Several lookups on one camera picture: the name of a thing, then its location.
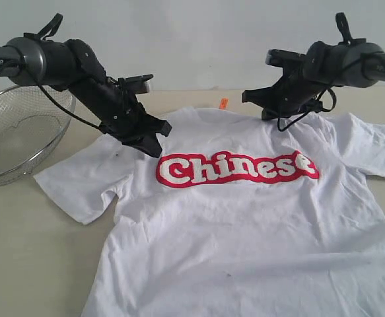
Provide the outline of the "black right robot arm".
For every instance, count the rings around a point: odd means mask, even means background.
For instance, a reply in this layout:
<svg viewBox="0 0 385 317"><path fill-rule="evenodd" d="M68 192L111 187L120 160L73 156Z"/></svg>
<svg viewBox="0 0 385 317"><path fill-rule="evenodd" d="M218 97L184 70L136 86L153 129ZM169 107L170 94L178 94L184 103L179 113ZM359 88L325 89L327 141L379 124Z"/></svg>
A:
<svg viewBox="0 0 385 317"><path fill-rule="evenodd" d="M385 82L385 52L368 42L331 46L318 41L307 53L272 49L265 62L281 68L281 78L270 87L242 93L243 103L262 108L263 120L324 112L320 96L333 87L368 88Z"/></svg>

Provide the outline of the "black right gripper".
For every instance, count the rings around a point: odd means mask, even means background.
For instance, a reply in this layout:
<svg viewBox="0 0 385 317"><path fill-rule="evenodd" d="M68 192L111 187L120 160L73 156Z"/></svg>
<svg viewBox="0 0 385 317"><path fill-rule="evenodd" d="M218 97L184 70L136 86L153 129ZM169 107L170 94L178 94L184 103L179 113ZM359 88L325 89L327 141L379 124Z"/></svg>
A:
<svg viewBox="0 0 385 317"><path fill-rule="evenodd" d="M284 72L272 86L242 93L242 103L266 105L261 114L263 121L290 118L300 112L300 107L324 89L324 85L304 77L303 66Z"/></svg>

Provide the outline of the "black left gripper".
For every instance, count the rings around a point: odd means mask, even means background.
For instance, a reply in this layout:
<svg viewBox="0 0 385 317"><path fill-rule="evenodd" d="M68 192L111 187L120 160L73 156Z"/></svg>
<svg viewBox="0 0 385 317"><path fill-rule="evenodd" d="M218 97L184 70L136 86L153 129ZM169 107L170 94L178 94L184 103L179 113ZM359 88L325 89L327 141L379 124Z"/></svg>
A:
<svg viewBox="0 0 385 317"><path fill-rule="evenodd" d="M103 84L98 88L106 115L100 122L100 132L150 157L159 157L162 147L155 134L169 136L172 126L146 113L136 94L122 90L119 85Z"/></svg>

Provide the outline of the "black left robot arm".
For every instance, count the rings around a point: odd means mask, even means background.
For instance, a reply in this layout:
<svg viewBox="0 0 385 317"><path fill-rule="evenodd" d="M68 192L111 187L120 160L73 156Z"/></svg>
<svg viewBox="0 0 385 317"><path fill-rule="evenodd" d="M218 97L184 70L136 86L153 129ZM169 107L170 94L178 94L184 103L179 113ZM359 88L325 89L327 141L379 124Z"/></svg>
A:
<svg viewBox="0 0 385 317"><path fill-rule="evenodd" d="M82 40L64 43L18 37L0 47L0 77L21 87L69 91L99 120L96 129L150 157L162 152L157 135L172 127L148 114L137 99L152 74L114 79Z"/></svg>

